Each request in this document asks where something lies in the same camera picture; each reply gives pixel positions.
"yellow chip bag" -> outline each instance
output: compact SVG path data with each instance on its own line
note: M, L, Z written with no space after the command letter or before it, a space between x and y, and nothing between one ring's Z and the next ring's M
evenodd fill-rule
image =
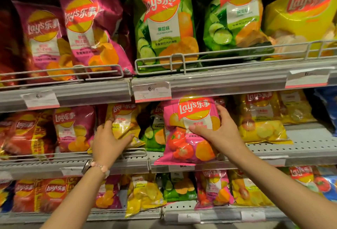
M276 47L275 53L293 52L275 57L304 57L307 45L291 44L335 39L337 36L333 19L336 11L337 0L276 0L267 5L264 18L265 34L271 36L277 45L288 45ZM320 46L320 43L312 44L311 49L319 49ZM331 52L323 51L322 56L329 56ZM309 56L318 56L318 52L310 52Z
M112 133L115 138L121 139L130 134L134 135L132 142L126 147L127 149L145 144L144 141L138 138L141 128L137 123L137 116L147 105L148 103L111 103L107 106L105 121L112 116L115 118L112 123Z
M317 121L311 114L311 106L303 90L279 91L281 121L284 124L301 124Z
M156 174L135 174L131 177L128 190L128 201L125 218L137 214L141 210L157 208L166 204L158 185Z
M239 206L273 206L268 197L238 169L229 170L229 178L235 199Z
M246 144L293 144L280 121L280 104L276 92L242 94L239 109L238 129Z

